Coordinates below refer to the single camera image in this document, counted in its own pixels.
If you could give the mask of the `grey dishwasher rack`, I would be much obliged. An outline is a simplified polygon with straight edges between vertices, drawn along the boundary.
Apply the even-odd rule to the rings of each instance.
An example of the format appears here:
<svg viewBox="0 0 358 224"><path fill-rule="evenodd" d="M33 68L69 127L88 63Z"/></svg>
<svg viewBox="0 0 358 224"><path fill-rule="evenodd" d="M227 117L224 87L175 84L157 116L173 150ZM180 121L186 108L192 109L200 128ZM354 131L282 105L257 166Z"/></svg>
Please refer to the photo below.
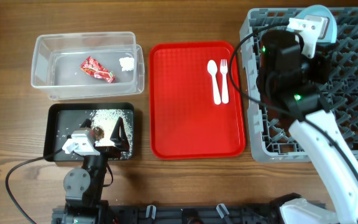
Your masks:
<svg viewBox="0 0 358 224"><path fill-rule="evenodd" d="M337 41L329 81L320 90L331 105L343 138L358 159L358 7L332 7L330 11L337 22ZM275 112L251 102L247 121L254 160L263 163L309 160L283 129Z"/></svg>

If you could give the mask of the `light blue plate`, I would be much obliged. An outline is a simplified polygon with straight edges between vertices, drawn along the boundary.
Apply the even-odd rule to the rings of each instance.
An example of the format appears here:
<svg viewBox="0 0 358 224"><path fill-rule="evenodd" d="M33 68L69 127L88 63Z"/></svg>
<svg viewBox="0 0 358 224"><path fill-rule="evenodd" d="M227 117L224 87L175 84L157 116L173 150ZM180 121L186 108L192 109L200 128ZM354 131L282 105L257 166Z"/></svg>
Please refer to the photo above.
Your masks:
<svg viewBox="0 0 358 224"><path fill-rule="evenodd" d="M295 17L321 25L317 42L335 43L337 39L337 23L327 7L323 5L313 5L301 10Z"/></svg>

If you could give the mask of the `clear plastic bin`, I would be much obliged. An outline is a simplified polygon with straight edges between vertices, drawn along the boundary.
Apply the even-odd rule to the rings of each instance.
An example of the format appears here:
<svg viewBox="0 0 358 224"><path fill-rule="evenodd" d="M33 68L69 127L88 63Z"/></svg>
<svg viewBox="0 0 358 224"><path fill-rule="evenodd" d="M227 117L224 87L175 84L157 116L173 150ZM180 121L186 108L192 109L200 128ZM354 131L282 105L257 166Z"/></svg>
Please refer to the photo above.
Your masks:
<svg viewBox="0 0 358 224"><path fill-rule="evenodd" d="M89 56L113 72L112 83L80 69ZM133 71L121 70L119 59L123 57L135 59ZM31 85L51 100L136 95L143 92L144 80L143 52L133 32L48 34L36 40Z"/></svg>

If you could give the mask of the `red serving tray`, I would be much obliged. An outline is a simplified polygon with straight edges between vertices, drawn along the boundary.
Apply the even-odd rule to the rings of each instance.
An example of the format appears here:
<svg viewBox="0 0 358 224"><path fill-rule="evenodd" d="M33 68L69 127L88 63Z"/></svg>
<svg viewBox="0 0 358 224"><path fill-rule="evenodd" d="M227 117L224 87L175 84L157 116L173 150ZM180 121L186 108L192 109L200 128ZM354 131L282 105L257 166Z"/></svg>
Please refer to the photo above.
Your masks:
<svg viewBox="0 0 358 224"><path fill-rule="evenodd" d="M229 60L226 41L158 44L149 54L150 147L160 159L238 156L246 147L242 99L213 100L210 60Z"/></svg>

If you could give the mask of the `black waste tray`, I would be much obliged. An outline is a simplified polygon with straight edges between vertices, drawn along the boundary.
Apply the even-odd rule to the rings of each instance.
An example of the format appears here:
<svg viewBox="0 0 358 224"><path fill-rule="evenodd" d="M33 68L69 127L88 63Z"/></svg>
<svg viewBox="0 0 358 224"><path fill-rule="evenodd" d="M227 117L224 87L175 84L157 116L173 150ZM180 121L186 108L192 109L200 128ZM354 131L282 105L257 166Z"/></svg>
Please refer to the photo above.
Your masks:
<svg viewBox="0 0 358 224"><path fill-rule="evenodd" d="M123 118L124 129L129 141L129 152L123 159L131 159L134 153L134 107L130 103L60 103L52 105L48 112L44 155L62 148L67 137L79 129L86 118L92 120L91 129L98 134L96 146L113 146L110 140L117 119Z"/></svg>

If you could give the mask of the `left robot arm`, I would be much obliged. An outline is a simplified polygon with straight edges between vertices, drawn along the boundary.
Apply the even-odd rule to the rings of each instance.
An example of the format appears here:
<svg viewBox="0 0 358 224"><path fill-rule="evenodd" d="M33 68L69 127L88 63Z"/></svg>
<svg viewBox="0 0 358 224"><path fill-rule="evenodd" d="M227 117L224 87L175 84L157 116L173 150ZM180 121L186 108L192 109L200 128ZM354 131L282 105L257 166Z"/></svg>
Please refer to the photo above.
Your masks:
<svg viewBox="0 0 358 224"><path fill-rule="evenodd" d="M91 121L86 119L81 128L75 130L62 149L83 157L83 165L67 173L63 180L66 192L65 208L61 214L54 211L52 223L117 223L114 212L106 200L101 200L107 172L111 172L109 159L128 152L130 145L122 118L118 118L110 140L112 146L97 146L96 134L91 129Z"/></svg>

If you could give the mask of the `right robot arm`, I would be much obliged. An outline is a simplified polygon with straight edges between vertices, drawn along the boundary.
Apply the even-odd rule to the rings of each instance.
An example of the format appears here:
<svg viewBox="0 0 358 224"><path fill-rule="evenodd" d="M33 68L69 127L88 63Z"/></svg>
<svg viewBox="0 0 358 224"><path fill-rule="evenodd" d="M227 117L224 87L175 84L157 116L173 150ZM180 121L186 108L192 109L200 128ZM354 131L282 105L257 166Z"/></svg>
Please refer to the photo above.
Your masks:
<svg viewBox="0 0 358 224"><path fill-rule="evenodd" d="M340 223L358 223L358 161L318 86L328 81L329 60L307 57L301 35L266 32L260 43L257 86L265 106L292 117L289 132L308 154L333 201Z"/></svg>

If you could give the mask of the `rice and food scraps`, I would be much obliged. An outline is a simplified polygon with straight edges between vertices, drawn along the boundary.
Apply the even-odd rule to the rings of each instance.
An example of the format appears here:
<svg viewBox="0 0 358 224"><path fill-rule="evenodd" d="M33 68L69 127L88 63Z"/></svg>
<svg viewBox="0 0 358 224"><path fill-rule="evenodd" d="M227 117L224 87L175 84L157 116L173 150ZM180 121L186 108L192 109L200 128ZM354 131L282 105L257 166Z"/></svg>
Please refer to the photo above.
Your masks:
<svg viewBox="0 0 358 224"><path fill-rule="evenodd" d="M117 149L114 160L133 156L134 112L130 109L63 110L58 113L55 148L63 160L99 156Z"/></svg>

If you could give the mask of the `red snack wrapper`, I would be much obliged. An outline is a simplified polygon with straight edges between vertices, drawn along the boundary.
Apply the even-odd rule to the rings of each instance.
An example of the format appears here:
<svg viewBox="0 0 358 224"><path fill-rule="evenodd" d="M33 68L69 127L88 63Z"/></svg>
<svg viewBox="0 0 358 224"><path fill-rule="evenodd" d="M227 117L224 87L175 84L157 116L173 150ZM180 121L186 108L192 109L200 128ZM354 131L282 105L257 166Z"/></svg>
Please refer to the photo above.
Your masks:
<svg viewBox="0 0 358 224"><path fill-rule="evenodd" d="M104 68L96 59L89 56L80 65L80 69L89 76L97 79L103 79L108 83L112 83L115 80L115 75Z"/></svg>

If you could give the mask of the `white tissue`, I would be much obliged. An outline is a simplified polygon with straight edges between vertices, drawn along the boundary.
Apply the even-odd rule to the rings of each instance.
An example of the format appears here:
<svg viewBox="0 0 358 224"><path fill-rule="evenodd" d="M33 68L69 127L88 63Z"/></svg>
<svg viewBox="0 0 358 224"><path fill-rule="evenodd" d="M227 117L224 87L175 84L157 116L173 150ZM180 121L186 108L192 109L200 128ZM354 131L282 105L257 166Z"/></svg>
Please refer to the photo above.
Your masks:
<svg viewBox="0 0 358 224"><path fill-rule="evenodd" d="M119 63L123 72L133 71L135 67L135 59L133 57L120 58Z"/></svg>

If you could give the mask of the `white plastic fork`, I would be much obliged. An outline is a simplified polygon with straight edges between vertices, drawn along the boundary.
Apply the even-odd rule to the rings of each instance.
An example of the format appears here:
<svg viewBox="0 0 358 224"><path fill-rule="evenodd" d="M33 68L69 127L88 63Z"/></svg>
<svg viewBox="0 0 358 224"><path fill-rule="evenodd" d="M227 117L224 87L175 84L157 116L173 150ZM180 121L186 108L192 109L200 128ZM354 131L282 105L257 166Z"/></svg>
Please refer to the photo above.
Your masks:
<svg viewBox="0 0 358 224"><path fill-rule="evenodd" d="M229 103L229 92L228 92L228 85L227 85L227 73L228 73L228 64L226 59L222 59L220 63L220 72L222 75L222 102L224 104Z"/></svg>

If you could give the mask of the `white plastic spoon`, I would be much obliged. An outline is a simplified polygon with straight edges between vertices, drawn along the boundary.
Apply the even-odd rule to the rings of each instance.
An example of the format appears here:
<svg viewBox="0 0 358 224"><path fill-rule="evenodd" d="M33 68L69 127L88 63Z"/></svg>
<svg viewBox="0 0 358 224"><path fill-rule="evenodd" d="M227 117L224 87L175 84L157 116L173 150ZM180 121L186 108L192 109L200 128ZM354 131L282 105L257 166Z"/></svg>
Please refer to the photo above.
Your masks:
<svg viewBox="0 0 358 224"><path fill-rule="evenodd" d="M207 64L207 71L211 75L212 86L213 86L213 100L215 105L221 104L221 97L219 94L218 83L216 79L216 74L218 72L218 68L216 62L214 60L209 60Z"/></svg>

